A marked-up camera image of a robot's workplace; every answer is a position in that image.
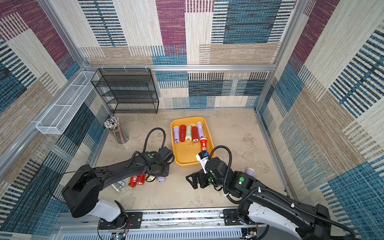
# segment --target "aluminum rail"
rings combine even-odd
[[[85,66],[86,71],[96,71],[103,68],[149,68],[152,71],[274,71],[276,65],[92,65]]]

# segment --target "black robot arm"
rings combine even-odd
[[[109,166],[83,165],[61,192],[72,216],[81,217],[96,206],[99,191],[115,182],[144,173],[168,176],[172,158],[172,151],[163,147],[158,152],[135,152],[131,159]]]

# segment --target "patterned wall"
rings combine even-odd
[[[90,163],[107,117],[103,100],[92,90],[62,135],[38,133],[1,179],[1,239],[48,239],[60,213],[68,211],[50,195],[48,183],[58,173]],[[62,199],[61,190],[72,176],[53,182],[57,197]]]
[[[36,0],[0,1],[0,154],[78,69]],[[48,238],[68,210],[49,195],[48,181],[92,159],[107,115],[93,91],[63,135],[33,139],[0,181],[0,239]]]
[[[271,64],[296,0],[52,0],[91,65]]]
[[[0,2],[0,154],[78,69],[36,0]]]
[[[383,13],[310,0],[260,110],[294,197],[365,240],[384,236]]]
[[[152,72],[159,109],[252,108],[268,72]]]

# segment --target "plastic tray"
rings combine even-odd
[[[201,143],[199,142],[180,142],[175,143],[173,127],[180,125],[191,125],[196,126],[197,122],[203,123],[204,137],[207,139],[207,152],[211,152],[214,148],[214,143],[212,142],[212,137],[209,132],[207,122],[203,117],[191,117],[191,118],[182,118],[174,120],[170,125],[171,136],[172,136],[172,148],[173,154],[175,155],[175,162],[180,166],[193,166],[200,164],[197,161],[196,155],[201,152]]]

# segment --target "concrete floor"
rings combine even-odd
[[[170,124],[173,120],[192,116],[204,117],[207,121],[215,146],[225,145],[232,152],[232,170],[245,171],[246,167],[256,170],[256,178],[268,187],[283,193],[276,169],[268,152],[264,138],[251,109],[229,109],[212,111],[167,111],[157,114],[117,114],[130,139],[125,144],[116,143],[110,134],[103,147],[96,166],[105,166],[125,161],[136,150],[142,151],[148,132],[154,127],[165,130],[165,146],[172,149]],[[151,134],[147,151],[157,151],[162,143],[162,132]],[[216,156],[228,163],[228,153],[218,149]],[[100,196],[117,200],[127,210],[175,209],[193,207],[234,206],[224,195],[212,186],[194,190],[185,176],[199,171],[201,166],[180,167],[170,165],[165,182],[146,182],[135,188],[126,187],[116,192],[108,186]]]

